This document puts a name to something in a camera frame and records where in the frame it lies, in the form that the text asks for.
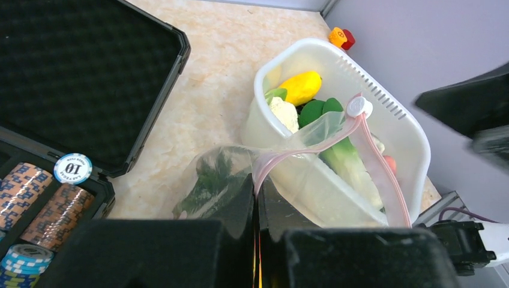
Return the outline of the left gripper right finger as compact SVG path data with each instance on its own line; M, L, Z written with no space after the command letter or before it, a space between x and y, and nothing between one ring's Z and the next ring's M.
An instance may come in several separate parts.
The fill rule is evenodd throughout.
M261 287L459 287L424 229L320 228L267 179L258 195Z

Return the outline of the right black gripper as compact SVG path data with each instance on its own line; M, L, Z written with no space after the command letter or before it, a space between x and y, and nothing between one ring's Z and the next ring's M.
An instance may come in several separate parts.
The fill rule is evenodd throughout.
M414 105L469 138L472 153L508 173L508 63L422 92Z

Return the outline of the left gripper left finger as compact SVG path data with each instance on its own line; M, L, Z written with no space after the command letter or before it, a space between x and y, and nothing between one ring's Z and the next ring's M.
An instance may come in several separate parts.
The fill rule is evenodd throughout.
M251 287L253 181L211 217L90 220L78 226L38 287Z

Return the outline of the white oval plastic basket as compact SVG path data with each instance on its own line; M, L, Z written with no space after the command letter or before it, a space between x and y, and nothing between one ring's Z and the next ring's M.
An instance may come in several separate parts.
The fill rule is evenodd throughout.
M298 40L262 66L241 129L261 202L319 227L411 227L430 146L416 119L345 52ZM270 178L274 196L260 181Z

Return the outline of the clear pink-dotted zip bag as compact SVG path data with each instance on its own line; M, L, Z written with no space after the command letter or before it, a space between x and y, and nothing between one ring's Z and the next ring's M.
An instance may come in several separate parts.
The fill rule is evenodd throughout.
M269 179L285 200L319 227L411 227L401 186L371 137L367 118L373 104L357 94L342 106L342 112L324 113L272 148L226 145L197 155L185 171L182 188L188 194L194 186L199 159L223 152L233 159L235 169L244 169L251 176L254 196L258 197ZM347 137L378 189L383 210L376 209L320 158Z

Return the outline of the toy pineapple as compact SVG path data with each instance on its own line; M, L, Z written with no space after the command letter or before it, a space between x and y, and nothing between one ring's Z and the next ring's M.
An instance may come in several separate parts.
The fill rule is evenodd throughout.
M195 172L194 186L172 210L175 220L212 217L237 195L246 177L245 170L235 169L233 159L223 152L199 159Z

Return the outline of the pink toy peach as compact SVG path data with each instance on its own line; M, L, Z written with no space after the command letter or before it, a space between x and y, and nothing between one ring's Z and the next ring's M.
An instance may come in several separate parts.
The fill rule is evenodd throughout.
M392 156L389 156L389 155L384 155L383 158L385 159L385 161L389 165L392 173L394 175L396 175L397 174L397 163L396 163L395 159Z

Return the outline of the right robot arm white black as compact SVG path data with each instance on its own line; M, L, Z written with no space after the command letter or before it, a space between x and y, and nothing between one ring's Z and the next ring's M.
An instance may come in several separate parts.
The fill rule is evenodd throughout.
M470 149L508 171L508 64L452 85L421 93L415 106L470 139ZM471 221L445 220L428 227L447 250L457 275L508 263L508 224L470 211Z

